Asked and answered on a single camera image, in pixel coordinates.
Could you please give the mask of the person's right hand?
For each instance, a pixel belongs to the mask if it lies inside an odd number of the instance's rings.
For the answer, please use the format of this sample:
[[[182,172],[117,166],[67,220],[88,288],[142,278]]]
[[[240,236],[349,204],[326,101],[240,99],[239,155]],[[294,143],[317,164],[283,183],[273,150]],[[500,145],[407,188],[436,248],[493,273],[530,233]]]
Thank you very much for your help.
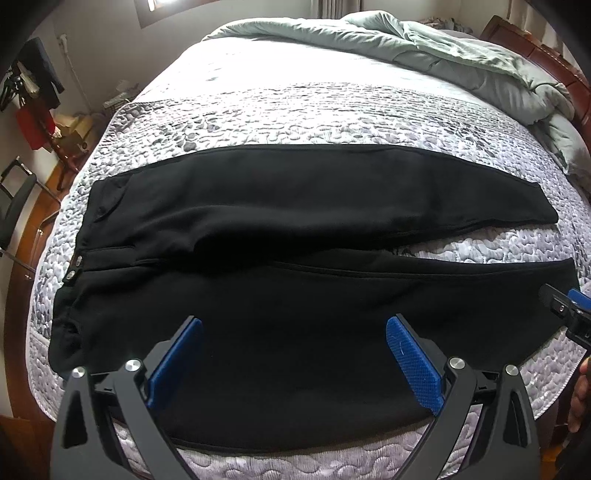
[[[567,417],[570,433],[575,434],[581,427],[590,402],[590,358],[587,357],[579,367]]]

